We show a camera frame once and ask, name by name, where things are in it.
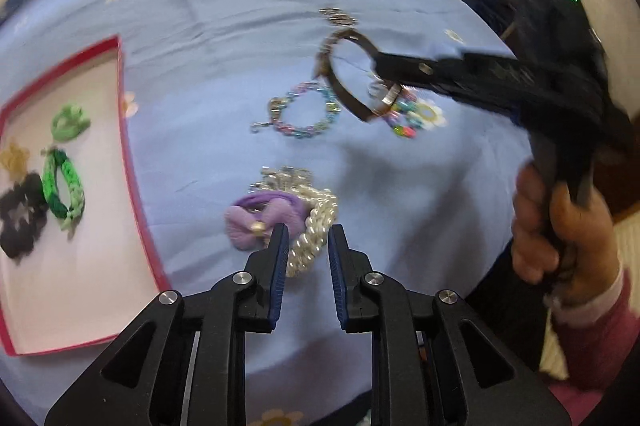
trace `green braided hair tie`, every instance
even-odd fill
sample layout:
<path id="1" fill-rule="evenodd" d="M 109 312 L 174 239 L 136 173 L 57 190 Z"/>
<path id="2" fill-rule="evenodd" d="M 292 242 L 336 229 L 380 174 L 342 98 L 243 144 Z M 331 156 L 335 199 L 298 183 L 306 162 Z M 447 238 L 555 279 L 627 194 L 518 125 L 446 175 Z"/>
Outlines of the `green braided hair tie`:
<path id="1" fill-rule="evenodd" d="M 44 153 L 47 158 L 42 172 L 42 192 L 51 212 L 56 218 L 62 220 L 60 229 L 68 231 L 78 223 L 84 211 L 84 189 L 82 189 L 82 183 L 74 165 L 65 152 L 57 148 L 51 148 Z M 68 209 L 58 196 L 58 183 L 56 181 L 58 168 L 62 170 L 62 176 L 69 189 L 71 203 Z"/>
<path id="2" fill-rule="evenodd" d="M 65 104 L 51 121 L 51 135 L 58 142 L 75 139 L 91 125 L 91 119 L 77 104 Z"/>

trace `sleeve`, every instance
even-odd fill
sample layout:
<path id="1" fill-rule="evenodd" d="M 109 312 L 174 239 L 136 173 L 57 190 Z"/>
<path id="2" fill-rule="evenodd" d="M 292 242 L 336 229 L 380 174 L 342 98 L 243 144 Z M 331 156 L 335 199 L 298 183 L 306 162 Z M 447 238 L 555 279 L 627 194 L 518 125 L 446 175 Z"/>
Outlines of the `sleeve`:
<path id="1" fill-rule="evenodd" d="M 604 391 L 611 384 L 640 332 L 640 319 L 629 308 L 629 274 L 621 272 L 618 278 L 590 303 L 553 311 L 570 382 L 583 391 Z"/>

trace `pink sleeve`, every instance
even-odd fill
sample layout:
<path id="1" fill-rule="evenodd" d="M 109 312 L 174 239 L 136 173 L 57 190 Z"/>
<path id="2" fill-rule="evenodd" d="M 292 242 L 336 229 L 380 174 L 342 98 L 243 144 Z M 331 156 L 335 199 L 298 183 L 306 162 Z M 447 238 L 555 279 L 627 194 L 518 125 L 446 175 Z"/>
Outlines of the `pink sleeve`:
<path id="1" fill-rule="evenodd" d="M 594 324 L 574 328 L 553 319 L 570 383 L 576 388 L 604 391 L 620 371 L 640 332 L 640 319 L 629 308 L 630 292 L 625 271 L 620 297 Z"/>

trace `black pants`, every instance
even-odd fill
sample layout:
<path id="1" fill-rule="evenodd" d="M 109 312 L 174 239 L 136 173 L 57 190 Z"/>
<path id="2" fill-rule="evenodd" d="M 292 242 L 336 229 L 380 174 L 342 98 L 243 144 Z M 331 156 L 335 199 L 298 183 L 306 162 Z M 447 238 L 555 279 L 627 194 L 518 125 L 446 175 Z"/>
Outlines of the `black pants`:
<path id="1" fill-rule="evenodd" d="M 525 283 L 513 271 L 509 244 L 465 301 L 536 372 L 545 342 L 546 307 L 542 297 L 542 290 Z M 312 426 L 354 426 L 369 408 L 371 392 L 366 392 Z"/>

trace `purple bow hair tie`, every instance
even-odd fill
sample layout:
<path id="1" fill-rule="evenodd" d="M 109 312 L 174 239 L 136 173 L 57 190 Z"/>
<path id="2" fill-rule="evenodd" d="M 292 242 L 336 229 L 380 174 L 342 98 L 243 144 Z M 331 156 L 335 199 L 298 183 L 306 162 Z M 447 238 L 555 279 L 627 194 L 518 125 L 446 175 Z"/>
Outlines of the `purple bow hair tie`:
<path id="1" fill-rule="evenodd" d="M 260 213 L 247 211 L 247 208 L 262 203 L 266 206 Z M 287 226 L 292 239 L 301 234 L 305 230 L 302 200 L 284 191 L 266 191 L 243 197 L 225 211 L 226 235 L 239 250 L 261 247 L 277 223 Z"/>

